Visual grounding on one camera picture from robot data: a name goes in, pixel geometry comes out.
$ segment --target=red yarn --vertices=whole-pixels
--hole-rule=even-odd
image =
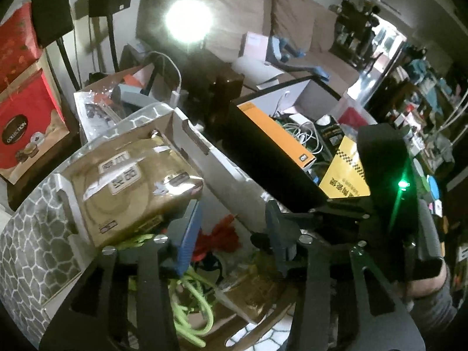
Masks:
[[[227,215],[214,227],[209,235],[198,233],[192,261],[201,261],[209,251],[222,251],[233,253],[240,248],[239,237],[235,232],[232,222],[234,215]]]

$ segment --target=yellow package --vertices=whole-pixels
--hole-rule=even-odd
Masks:
[[[341,141],[319,187],[328,198],[366,197],[371,194],[357,145],[350,138],[344,137]]]

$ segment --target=black pole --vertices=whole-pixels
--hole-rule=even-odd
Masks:
[[[116,41],[114,38],[114,20],[112,14],[106,16],[107,18],[107,29],[109,31],[109,43],[111,44],[111,54],[112,62],[114,63],[114,71],[119,72],[117,51],[116,51]]]
[[[79,91],[81,89],[81,86],[78,83],[78,80],[76,80],[75,73],[73,72],[72,65],[70,64],[70,60],[65,50],[63,38],[59,37],[55,41],[55,43],[57,43],[58,50],[60,51],[60,55],[62,55],[63,63],[65,63],[65,68],[66,68],[66,71],[68,72],[68,76],[70,77],[70,80],[72,81],[73,87],[75,87],[76,91]]]

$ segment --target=green light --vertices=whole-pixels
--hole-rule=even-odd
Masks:
[[[403,191],[406,191],[406,188],[410,187],[409,185],[410,184],[408,182],[406,182],[405,180],[401,180],[398,183],[399,188],[401,188],[401,190],[403,190]]]

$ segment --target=brown plastic package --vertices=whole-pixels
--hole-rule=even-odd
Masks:
[[[251,265],[239,265],[216,290],[216,298],[245,321],[258,324],[286,287],[274,259],[258,252]]]
[[[56,176],[83,240],[97,248],[147,232],[190,199],[203,179],[153,125],[111,139]]]

